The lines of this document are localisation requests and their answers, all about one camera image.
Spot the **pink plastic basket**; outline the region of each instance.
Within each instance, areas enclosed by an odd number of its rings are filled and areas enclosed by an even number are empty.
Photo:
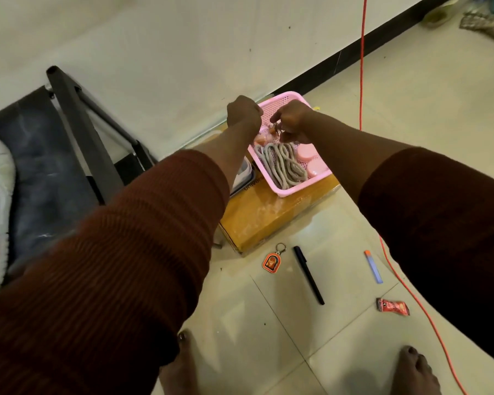
[[[269,125],[269,119],[271,116],[274,115],[278,109],[290,102],[291,100],[297,99],[299,101],[302,101],[305,105],[309,106],[310,105],[307,103],[307,101],[297,92],[283,92],[282,94],[277,95],[276,97],[270,98],[268,100],[265,100],[263,103],[260,103],[260,107],[263,109],[263,116],[262,116],[262,128],[260,129],[260,133],[265,133],[268,132],[268,130],[265,128],[266,126]],[[249,153],[252,155],[252,159],[256,162],[256,165],[258,166],[258,169],[260,169],[260,172],[262,172],[263,177],[265,180],[269,183],[269,187],[271,190],[275,193],[278,194],[279,197],[287,197],[288,195],[291,195],[293,193],[296,193],[297,191],[300,191],[303,188],[306,188],[307,186],[310,186],[311,184],[316,183],[319,180],[322,180],[323,178],[329,176],[331,174],[331,171],[328,170],[316,177],[312,177],[311,179],[307,179],[305,182],[300,183],[299,185],[295,187],[291,187],[288,190],[281,190],[276,186],[274,183],[273,179],[271,179],[269,173],[267,173],[267,170],[265,169],[262,161],[258,158],[256,155],[256,152],[254,152],[253,144],[249,146]],[[300,165],[302,165],[304,168],[307,166],[306,163],[300,162]]]

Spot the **bare foot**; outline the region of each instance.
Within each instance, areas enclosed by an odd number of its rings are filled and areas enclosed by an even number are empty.
[[[178,335],[179,355],[159,370],[159,381],[165,395],[199,395],[196,365],[190,350],[191,334],[184,330]]]
[[[424,355],[411,346],[399,353],[390,395],[441,395],[441,386]]]

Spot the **pink lid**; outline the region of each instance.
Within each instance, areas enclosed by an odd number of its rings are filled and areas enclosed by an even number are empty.
[[[313,159],[308,163],[307,167],[307,172],[309,177],[316,177],[319,174],[324,173],[325,171],[329,170],[329,167],[325,164],[325,162],[320,159]]]
[[[313,144],[299,144],[296,147],[296,158],[302,162],[309,162],[318,155]]]

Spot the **white wall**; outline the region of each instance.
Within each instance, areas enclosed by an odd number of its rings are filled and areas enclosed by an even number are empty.
[[[369,0],[367,32],[418,1]],[[361,16],[362,0],[0,0],[0,108],[59,65],[161,157],[355,41]]]

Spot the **hand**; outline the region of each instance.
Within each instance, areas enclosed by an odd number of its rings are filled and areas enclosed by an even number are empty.
[[[229,127],[247,121],[259,130],[262,125],[262,115],[263,109],[245,96],[239,96],[234,102],[227,105],[227,125]]]
[[[311,141],[304,133],[304,121],[310,115],[316,113],[304,103],[294,99],[281,107],[271,118],[271,123],[278,123],[278,130],[283,132],[280,134],[280,142],[290,143],[298,141],[303,144],[308,144]]]

